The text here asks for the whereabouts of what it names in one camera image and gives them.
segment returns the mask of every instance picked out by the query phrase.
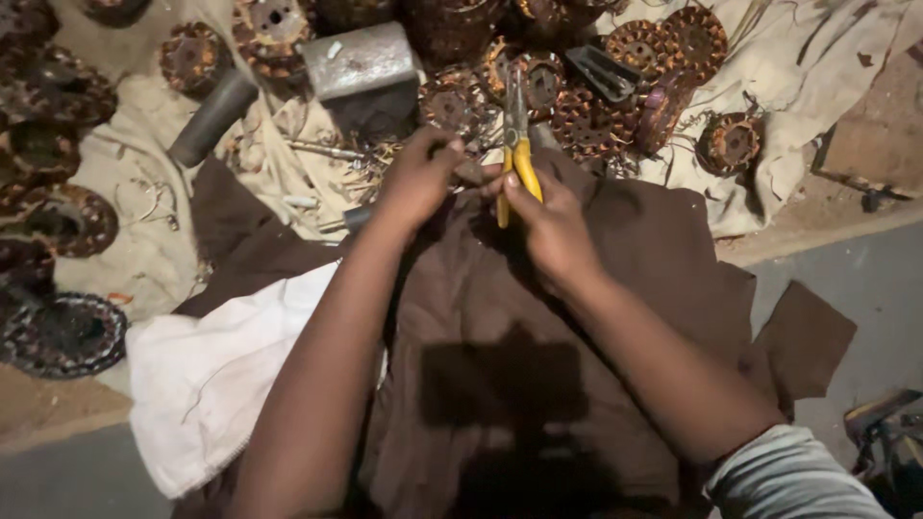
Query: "brown cloth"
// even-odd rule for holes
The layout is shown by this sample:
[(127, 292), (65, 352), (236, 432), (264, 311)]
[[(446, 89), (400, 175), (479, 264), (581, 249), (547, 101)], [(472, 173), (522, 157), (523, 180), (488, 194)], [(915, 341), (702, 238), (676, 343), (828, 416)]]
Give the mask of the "brown cloth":
[[(772, 368), (792, 369), (803, 355), (832, 374), (852, 335), (844, 326), (855, 327), (807, 291), (789, 290), (791, 308), (806, 312), (800, 325), (785, 325), (790, 318), (780, 314), (750, 344), (755, 278), (716, 260), (700, 195), (594, 179), (550, 151), (534, 159), (583, 201), (608, 272), (698, 347), (770, 396), (783, 378), (771, 359)], [(204, 315), (339, 256), (298, 239), (261, 204), (247, 209), (247, 197), (258, 204), (223, 164), (203, 166), (194, 218), (218, 268), (178, 312)], [(684, 484), (685, 467), (567, 310), (540, 288), (516, 243), (521, 235), (501, 234), (480, 203), (462, 194), (408, 253), (360, 490), (395, 517), (692, 516), (678, 505), (699, 498), (701, 487)], [(826, 317), (815, 321), (809, 313), (817, 311)], [(839, 341), (824, 344), (819, 359), (797, 340), (813, 321), (829, 323), (836, 330), (821, 333)], [(786, 344), (800, 346), (773, 356)], [(825, 385), (822, 377), (813, 383)], [(174, 517), (223, 516), (237, 466), (185, 496)]]
[(821, 398), (856, 334), (856, 324), (792, 282), (760, 330), (754, 346), (766, 351), (782, 401)]
[(193, 182), (192, 224), (199, 251), (214, 264), (205, 290), (174, 313), (202, 318), (229, 299), (338, 260), (342, 247), (301, 239), (210, 155)]

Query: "pliers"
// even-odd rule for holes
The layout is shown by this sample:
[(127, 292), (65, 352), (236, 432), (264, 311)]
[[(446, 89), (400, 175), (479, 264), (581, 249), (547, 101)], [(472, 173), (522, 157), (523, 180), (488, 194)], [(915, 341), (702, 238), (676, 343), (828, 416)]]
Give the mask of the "pliers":
[[(542, 202), (542, 187), (532, 166), (528, 129), (522, 70), (516, 66), (507, 77), (507, 100), (503, 112), (503, 175), (516, 170), (525, 188)], [(497, 197), (497, 225), (501, 229), (509, 226), (509, 200), (502, 193)]]

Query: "concrete floor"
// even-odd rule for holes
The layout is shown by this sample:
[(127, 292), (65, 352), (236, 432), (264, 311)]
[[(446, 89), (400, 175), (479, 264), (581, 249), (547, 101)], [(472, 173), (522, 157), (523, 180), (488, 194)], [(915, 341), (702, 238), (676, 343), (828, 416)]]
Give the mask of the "concrete floor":
[[(798, 279), (858, 324), (826, 398), (796, 404), (840, 463), (855, 450), (842, 416), (891, 389), (923, 390), (923, 223), (819, 247), (749, 270), (759, 277), (754, 331)], [(163, 518), (166, 500), (148, 479), (127, 426), (105, 428), (0, 457), (0, 517)]]

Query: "yellow plier handle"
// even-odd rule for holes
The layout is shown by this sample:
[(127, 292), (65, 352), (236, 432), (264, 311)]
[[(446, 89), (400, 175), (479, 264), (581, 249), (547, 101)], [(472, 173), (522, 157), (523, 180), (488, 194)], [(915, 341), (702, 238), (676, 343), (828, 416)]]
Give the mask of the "yellow plier handle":
[[(519, 139), (515, 150), (510, 150), (509, 147), (503, 148), (503, 175), (514, 169), (532, 196), (540, 202), (545, 202), (542, 198), (542, 187), (538, 184), (538, 177), (535, 176), (535, 168), (532, 167), (532, 146), (528, 139)], [(509, 200), (503, 193), (497, 197), (497, 225), (501, 229), (509, 227)]]

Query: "hand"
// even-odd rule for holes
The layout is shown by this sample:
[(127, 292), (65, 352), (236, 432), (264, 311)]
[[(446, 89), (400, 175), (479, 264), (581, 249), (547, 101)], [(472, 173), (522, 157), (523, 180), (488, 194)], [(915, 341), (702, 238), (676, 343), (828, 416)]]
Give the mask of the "hand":
[(432, 126), (420, 128), (385, 171), (376, 215), (415, 232), (439, 209), (452, 170), (464, 160), (464, 143), (457, 135)]
[[(485, 174), (497, 171), (487, 166)], [(496, 197), (501, 191), (520, 215), (526, 228), (526, 247), (535, 267), (557, 290), (576, 288), (581, 279), (602, 274), (580, 202), (567, 187), (543, 171), (535, 170), (545, 203), (530, 193), (515, 173), (507, 173), (481, 188), (481, 194)]]

